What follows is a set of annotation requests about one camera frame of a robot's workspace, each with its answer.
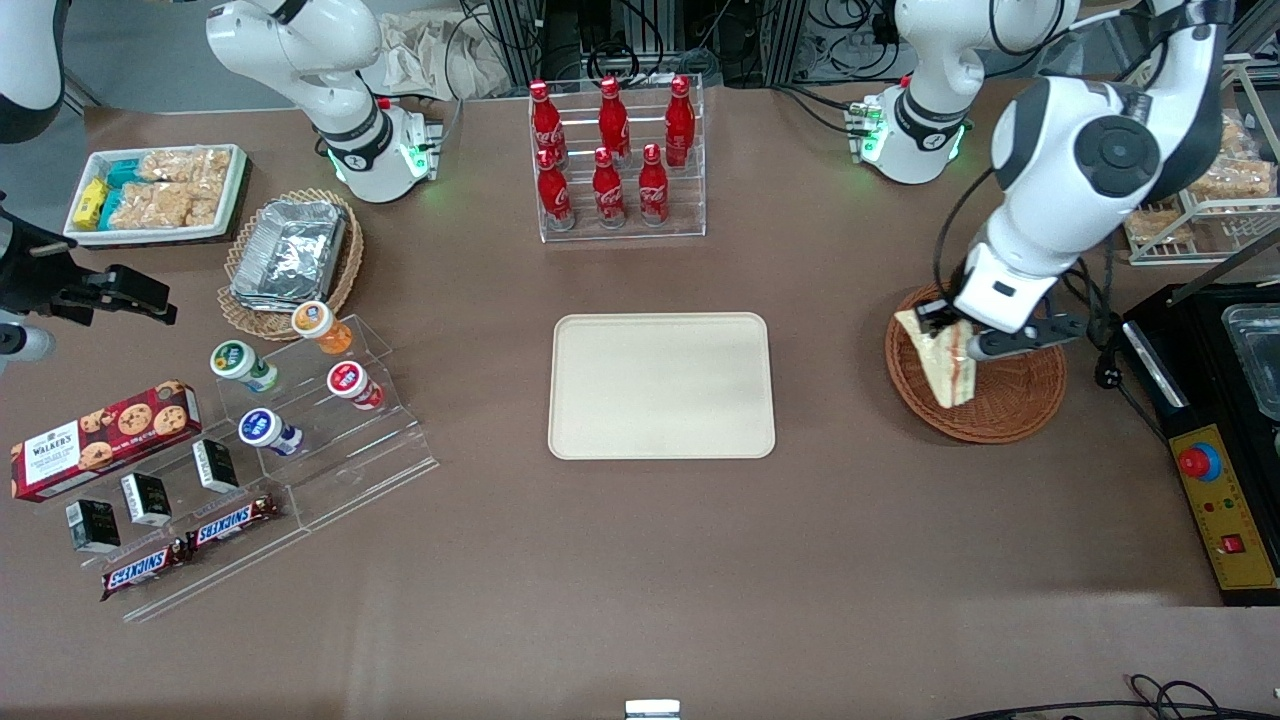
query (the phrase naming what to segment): red bottle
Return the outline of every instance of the red bottle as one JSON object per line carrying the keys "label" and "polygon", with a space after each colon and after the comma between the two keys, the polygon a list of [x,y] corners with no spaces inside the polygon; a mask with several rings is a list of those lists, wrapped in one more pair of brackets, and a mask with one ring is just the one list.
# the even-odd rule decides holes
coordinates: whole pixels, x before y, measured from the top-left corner
{"label": "red bottle", "polygon": [[671,202],[667,197],[667,169],[662,167],[662,149],[657,142],[644,146],[644,168],[640,169],[640,219],[658,227],[667,222]]}
{"label": "red bottle", "polygon": [[538,197],[547,214],[547,229],[564,232],[573,227],[577,218],[568,202],[568,182],[556,168],[556,156],[550,150],[538,151]]}
{"label": "red bottle", "polygon": [[564,126],[561,124],[559,110],[552,104],[547,83],[535,79],[529,83],[529,96],[534,99],[534,141],[538,150],[550,150],[556,165],[568,167],[568,147],[564,146]]}
{"label": "red bottle", "polygon": [[631,122],[627,109],[618,100],[618,78],[604,76],[600,81],[600,143],[613,155],[613,164],[626,168],[631,164]]}
{"label": "red bottle", "polygon": [[689,101],[689,78],[671,81],[671,102],[667,104],[667,164],[684,168],[694,147],[694,106]]}
{"label": "red bottle", "polygon": [[595,177],[591,178],[591,187],[595,188],[595,211],[600,215],[600,224],[609,229],[626,224],[622,178],[613,167],[613,155],[608,147],[595,149]]}

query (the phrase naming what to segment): clear acrylic display stand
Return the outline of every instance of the clear acrylic display stand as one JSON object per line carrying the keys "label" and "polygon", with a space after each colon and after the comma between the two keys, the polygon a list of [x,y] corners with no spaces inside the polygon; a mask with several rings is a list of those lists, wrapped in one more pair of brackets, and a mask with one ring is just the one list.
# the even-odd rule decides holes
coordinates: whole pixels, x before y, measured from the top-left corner
{"label": "clear acrylic display stand", "polygon": [[[42,512],[56,509],[59,516],[61,509],[81,497],[115,507],[120,548],[82,562],[93,573],[100,593],[104,573],[145,557],[264,493],[273,495],[280,516],[212,542],[197,551],[191,562],[109,597],[106,602],[123,609],[125,621],[151,620],[439,465],[426,446],[424,427],[404,407],[387,370],[384,361],[390,348],[358,316],[349,315],[343,322],[355,336],[343,355],[326,355],[315,342],[305,340],[276,350],[266,356],[279,369],[271,389],[252,393],[241,383],[219,379],[220,397],[200,400],[206,425],[198,438],[41,503]],[[343,359],[364,365],[383,387],[384,400],[376,410],[358,410],[329,392],[325,377]],[[270,407],[300,428],[303,433],[300,452],[282,457],[241,442],[239,419],[253,407]],[[200,484],[191,447],[201,438],[215,439],[230,450],[239,489],[219,495]],[[129,521],[119,480],[127,473],[164,480],[173,510],[169,523],[150,528]],[[74,552],[69,538],[67,547]],[[88,596],[95,591],[84,592],[86,601],[91,601]]]}
{"label": "clear acrylic display stand", "polygon": [[[631,120],[631,164],[620,168],[622,197],[627,208],[627,222],[621,228],[608,229],[595,215],[595,191],[591,176],[595,173],[595,149],[600,146],[600,90],[591,81],[548,81],[552,102],[559,110],[564,124],[564,143],[568,146],[570,204],[577,222],[564,232],[547,227],[547,215],[538,199],[538,142],[532,123],[529,128],[530,164],[534,168],[534,209],[538,213],[538,232],[543,242],[575,240],[635,240],[707,234],[707,106],[703,78],[689,76],[689,100],[694,105],[694,147],[684,168],[667,168],[671,217],[660,227],[649,227],[640,219],[640,168],[644,167],[641,150],[649,142],[662,146],[666,158],[667,104],[671,101],[671,79],[639,81],[620,96]],[[532,114],[532,99],[529,111]]]}

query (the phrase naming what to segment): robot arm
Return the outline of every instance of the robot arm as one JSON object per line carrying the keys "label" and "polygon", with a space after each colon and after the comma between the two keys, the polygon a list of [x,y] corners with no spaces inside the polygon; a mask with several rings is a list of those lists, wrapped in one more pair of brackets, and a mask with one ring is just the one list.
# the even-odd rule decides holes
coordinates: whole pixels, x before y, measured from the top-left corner
{"label": "robot arm", "polygon": [[1080,0],[897,0],[893,19],[919,61],[910,85],[855,106],[855,118],[876,118],[860,123],[868,135],[860,160],[906,184],[938,177],[986,78],[977,50],[1036,47],[1071,24],[1079,8]]}
{"label": "robot arm", "polygon": [[338,177],[361,200],[396,200],[429,177],[422,115],[379,108],[356,74],[381,46],[378,20],[360,0],[234,0],[210,10],[205,33],[229,70],[307,114]]}
{"label": "robot arm", "polygon": [[0,143],[49,127],[63,101],[63,27],[68,0],[0,3]]}
{"label": "robot arm", "polygon": [[[1187,187],[1213,161],[1233,5],[1162,4],[1165,58],[1147,88],[1043,78],[996,124],[992,167],[1005,200],[979,229],[950,302],[950,311],[991,328],[972,355],[1051,345],[1032,313],[1059,275],[1144,200]],[[918,311],[936,324],[938,310]]]}

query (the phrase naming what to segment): red cookie box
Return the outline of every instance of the red cookie box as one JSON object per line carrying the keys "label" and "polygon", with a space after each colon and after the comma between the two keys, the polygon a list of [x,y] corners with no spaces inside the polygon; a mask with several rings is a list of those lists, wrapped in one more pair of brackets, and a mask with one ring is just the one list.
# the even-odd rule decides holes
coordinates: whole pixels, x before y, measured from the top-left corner
{"label": "red cookie box", "polygon": [[168,380],[13,446],[13,496],[44,502],[200,434],[196,393]]}

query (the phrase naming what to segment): wicker basket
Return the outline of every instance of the wicker basket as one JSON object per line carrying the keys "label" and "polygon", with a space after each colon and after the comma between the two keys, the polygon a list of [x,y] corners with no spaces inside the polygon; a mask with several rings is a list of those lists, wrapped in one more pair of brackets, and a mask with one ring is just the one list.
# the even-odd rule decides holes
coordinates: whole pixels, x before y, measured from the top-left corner
{"label": "wicker basket", "polygon": [[[294,190],[285,192],[275,200],[333,202],[347,211],[347,231],[343,236],[342,254],[338,256],[338,268],[334,272],[333,291],[329,293],[329,300],[326,301],[333,314],[340,316],[338,310],[347,301],[347,296],[351,295],[351,287],[356,283],[356,274],[360,273],[360,260],[365,254],[365,234],[360,229],[360,220],[356,219],[356,213],[352,211],[351,205],[346,200],[328,190]],[[223,266],[227,269],[228,281],[236,277],[236,269],[239,268],[241,258],[244,255],[244,245],[248,242],[250,236],[253,234],[253,228],[257,227],[257,218],[261,213],[262,209],[260,208],[244,223],[239,234],[236,236],[236,242],[232,243],[230,251],[227,254],[227,263]],[[293,332],[293,325],[289,323],[288,313],[250,310],[232,297],[230,286],[218,291],[218,305],[221,306],[223,316],[227,318],[228,323],[248,334],[275,342],[288,342],[298,338],[298,333]]]}
{"label": "wicker basket", "polygon": [[[897,309],[937,296],[933,286],[923,287]],[[993,445],[1027,438],[1057,414],[1066,392],[1066,359],[1059,346],[979,363],[973,400],[951,409],[934,400],[911,338],[892,318],[884,336],[884,360],[906,406],[925,423],[965,442]]]}

